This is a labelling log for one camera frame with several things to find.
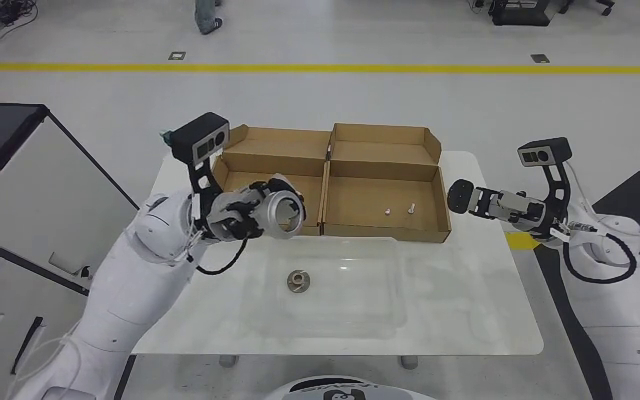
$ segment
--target cardboard tray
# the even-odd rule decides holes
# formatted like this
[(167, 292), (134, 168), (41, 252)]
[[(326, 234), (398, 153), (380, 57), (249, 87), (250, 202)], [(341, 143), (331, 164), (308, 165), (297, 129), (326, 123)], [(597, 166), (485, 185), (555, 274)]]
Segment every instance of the cardboard tray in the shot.
[(285, 175), (305, 199), (303, 235), (442, 243), (451, 222), (440, 153), (427, 128), (335, 124), (328, 132), (242, 125), (231, 130), (213, 175), (225, 191)]
[(336, 124), (330, 149), (325, 235), (447, 239), (451, 222), (438, 166), (441, 145), (429, 129)]
[(301, 234), (320, 235), (327, 143), (331, 132), (255, 128), (241, 125), (216, 158), (213, 176), (226, 191), (283, 174), (302, 193), (307, 210)]

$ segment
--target cardboard box lid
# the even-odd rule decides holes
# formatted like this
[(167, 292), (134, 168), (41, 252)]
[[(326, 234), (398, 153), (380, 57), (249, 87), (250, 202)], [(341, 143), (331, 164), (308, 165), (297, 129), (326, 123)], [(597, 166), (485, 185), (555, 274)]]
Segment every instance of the cardboard box lid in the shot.
[(428, 128), (337, 123), (332, 161), (378, 161), (438, 165), (442, 145)]
[(254, 154), (325, 160), (331, 132), (257, 128), (231, 129), (223, 154)]

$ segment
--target cable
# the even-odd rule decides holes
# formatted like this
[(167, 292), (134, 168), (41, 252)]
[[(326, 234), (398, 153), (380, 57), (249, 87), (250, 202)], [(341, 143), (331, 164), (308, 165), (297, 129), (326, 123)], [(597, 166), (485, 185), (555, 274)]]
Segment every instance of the cable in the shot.
[(196, 270), (198, 272), (201, 272), (205, 275), (220, 275), (221, 273), (225, 272), (226, 270), (228, 270), (229, 268), (233, 267), (233, 264), (236, 263), (236, 261), (238, 261), (238, 258), (240, 258), (240, 255), (242, 254), (242, 252), (244, 251), (244, 248), (247, 247), (247, 242), (249, 241), (249, 238), (246, 237), (244, 239), (242, 239), (242, 244), (240, 245), (240, 249), (238, 249), (238, 252), (236, 253), (236, 255), (233, 257), (233, 260), (231, 260), (229, 262), (229, 264), (227, 264), (224, 268), (221, 268), (217, 271), (207, 271), (206, 269), (202, 268), (201, 266), (197, 266)]
[[(27, 26), (27, 25), (29, 25), (30, 23), (32, 23), (33, 21), (35, 21), (35, 20), (36, 20), (36, 18), (38, 18), (38, 6), (36, 5), (36, 3), (35, 3), (35, 2), (31, 2), (31, 1), (28, 1), (27, 3), (33, 3), (32, 8), (36, 10), (36, 13), (35, 13), (35, 15), (33, 16), (33, 18), (31, 18), (29, 21), (27, 21), (27, 22), (25, 22), (25, 23), (23, 23), (23, 24), (21, 24), (21, 25), (17, 25), (17, 26), (14, 26), (13, 28), (9, 29), (8, 31), (6, 31), (5, 33), (3, 33), (3, 34), (0, 36), (0, 40), (4, 39), (4, 37), (5, 37), (5, 36), (7, 36), (8, 34), (10, 34), (10, 33), (11, 33), (11, 32), (13, 32), (13, 31), (15, 31), (16, 29), (18, 29), (18, 28), (22, 28), (23, 26)], [(29, 8), (29, 11), (28, 11), (28, 12), (21, 14), (21, 16), (29, 16), (29, 15), (31, 15), (31, 8)], [(13, 22), (10, 22), (10, 23), (5, 24), (5, 26), (11, 26), (11, 25), (13, 25)]]
[[(55, 339), (51, 339), (51, 340), (47, 340), (46, 342), (38, 345), (35, 349), (33, 349), (32, 351), (29, 352), (27, 357), (24, 359), (24, 362), (22, 362), (22, 365), (20, 365), (16, 369), (16, 376), (13, 378), (13, 380), (11, 381), (11, 384), (9, 384), (9, 387), (7, 388), (7, 394), (5, 396), (5, 400), (9, 400), (11, 398), (11, 395), (13, 394), (13, 390), (15, 389), (15, 385), (18, 382), (22, 382), (22, 381), (24, 381), (26, 379), (29, 379), (29, 378), (37, 375), (38, 373), (40, 373), (40, 371), (42, 371), (43, 369), (48, 367), (49, 364), (51, 364), (53, 362), (53, 360), (56, 358), (56, 356), (58, 356), (58, 354), (60, 354), (60, 349), (65, 344), (70, 344), (71, 347), (76, 352), (76, 358), (78, 360), (78, 365), (76, 367), (76, 373), (74, 374), (73, 379), (71, 380), (69, 385), (67, 385), (67, 388), (65, 389), (65, 391), (62, 393), (62, 395), (60, 396), (60, 398), (58, 400), (62, 399), (62, 397), (67, 393), (69, 388), (71, 386), (73, 386), (73, 384), (75, 383), (78, 375), (80, 374), (80, 368), (81, 368), (81, 365), (82, 365), (82, 357), (81, 357), (80, 349), (78, 348), (78, 345), (75, 342), (73, 342), (73, 340), (69, 337), (69, 335), (71, 335), (73, 333), (73, 331), (75, 331), (75, 329), (78, 327), (78, 324), (80, 324), (80, 321), (76, 322), (71, 327), (71, 329), (69, 329), (69, 331), (64, 334), (64, 336), (58, 337), (58, 338), (55, 338)], [(53, 354), (51, 354), (51, 356), (47, 359), (47, 361), (45, 361), (40, 367), (36, 368), (35, 370), (33, 370), (33, 371), (29, 372), (28, 374), (26, 374), (25, 376), (21, 377), (20, 375), (22, 375), (23, 369), (29, 363), (29, 359), (31, 359), (31, 357), (35, 353), (37, 353), (38, 351), (42, 350), (45, 346), (47, 346), (47, 345), (49, 345), (51, 343), (55, 343), (55, 342), (58, 342), (58, 347), (54, 350)]]
[(631, 277), (631, 275), (633, 275), (633, 273), (636, 272), (637, 260), (633, 255), (633, 253), (631, 252), (631, 250), (629, 249), (629, 246), (627, 246), (622, 240), (613, 236), (610, 233), (607, 233), (606, 237), (613, 240), (618, 246), (620, 246), (622, 251), (624, 251), (624, 254), (626, 254), (627, 257), (629, 258), (629, 268), (625, 271), (625, 273), (613, 278), (608, 278), (608, 279), (589, 278), (580, 274), (578, 271), (576, 271), (575, 268), (573, 268), (573, 264), (571, 263), (571, 257), (569, 256), (569, 243), (565, 242), (562, 244), (562, 255), (564, 257), (564, 263), (567, 264), (567, 269), (569, 270), (569, 272), (571, 272), (571, 275), (575, 276), (576, 278), (578, 278), (583, 282), (606, 285), (606, 284), (621, 282)]
[(565, 161), (565, 162), (567, 163), (567, 166), (571, 170), (571, 174), (573, 175), (573, 180), (576, 181), (576, 184), (578, 186), (578, 190), (580, 191), (580, 195), (584, 199), (585, 211), (587, 211), (587, 213), (589, 215), (591, 215), (596, 221), (598, 221), (602, 225), (606, 226), (607, 228), (611, 229), (612, 231), (615, 231), (615, 232), (618, 232), (618, 233), (623, 233), (623, 234), (629, 235), (629, 236), (640, 236), (640, 233), (621, 231), (620, 229), (617, 229), (617, 228), (607, 224), (606, 222), (602, 221), (602, 217), (598, 216), (598, 214), (595, 212), (595, 210), (591, 206), (591, 203), (589, 203), (589, 200), (587, 200), (587, 196), (584, 194), (584, 190), (582, 190), (582, 185), (580, 184), (580, 180), (578, 179), (578, 174), (576, 174), (576, 170), (573, 169), (573, 166), (571, 165), (571, 163), (569, 161)]
[(71, 338), (67, 338), (66, 342), (67, 342), (66, 344), (70, 344), (71, 348), (75, 350), (77, 367), (76, 367), (76, 372), (73, 374), (73, 378), (71, 378), (71, 381), (69, 382), (67, 387), (62, 391), (62, 393), (60, 393), (60, 396), (57, 398), (57, 400), (62, 400), (64, 396), (67, 394), (67, 392), (69, 392), (69, 390), (71, 389), (71, 386), (73, 386), (73, 384), (76, 383), (76, 379), (78, 379), (78, 375), (80, 375), (80, 369), (82, 367), (82, 354), (80, 353), (80, 349), (78, 348), (78, 345)]

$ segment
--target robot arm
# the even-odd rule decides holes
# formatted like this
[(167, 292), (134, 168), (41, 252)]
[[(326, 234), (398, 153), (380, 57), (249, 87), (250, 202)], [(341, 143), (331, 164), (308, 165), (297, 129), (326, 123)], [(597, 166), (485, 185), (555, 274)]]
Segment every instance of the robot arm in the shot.
[[(98, 269), (83, 316), (61, 338), (60, 352), (21, 378), (25, 360), (7, 399), (26, 378), (15, 400), (106, 399), (138, 340), (173, 306), (196, 270), (223, 273), (249, 239), (288, 239), (300, 232), (304, 199), (284, 176), (223, 193), (209, 160), (229, 143), (224, 118), (204, 114), (164, 139), (187, 165), (191, 189), (145, 202)], [(240, 251), (224, 268), (198, 265), (208, 246), (235, 240), (242, 241)]]
[[(526, 197), (525, 192), (513, 194), (474, 187), (461, 179), (449, 189), (449, 209), (509, 222), (514, 228), (531, 233), (547, 247), (562, 247), (567, 268), (585, 282), (616, 283), (633, 275), (637, 266), (635, 254), (640, 251), (640, 226), (630, 218), (598, 215), (593, 211), (568, 162), (572, 153), (567, 139), (531, 142), (520, 147), (518, 155), (525, 167), (542, 166), (549, 184), (549, 194), (544, 200)], [(572, 170), (582, 196), (574, 203), (570, 203), (571, 186), (564, 163)], [(559, 180), (554, 178), (552, 168), (557, 170)], [(586, 269), (601, 269), (606, 265), (627, 268), (627, 271), (613, 278), (589, 278), (574, 268), (572, 259), (576, 265), (578, 260), (580, 264), (589, 264)]]

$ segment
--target transparent container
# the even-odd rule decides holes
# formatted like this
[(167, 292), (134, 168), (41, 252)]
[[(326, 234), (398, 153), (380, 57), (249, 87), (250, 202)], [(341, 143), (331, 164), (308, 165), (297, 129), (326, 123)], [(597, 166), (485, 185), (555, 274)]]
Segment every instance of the transparent container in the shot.
[[(277, 337), (388, 338), (406, 322), (391, 238), (296, 237), (268, 248), (262, 326)], [(293, 292), (293, 271), (309, 276)]]

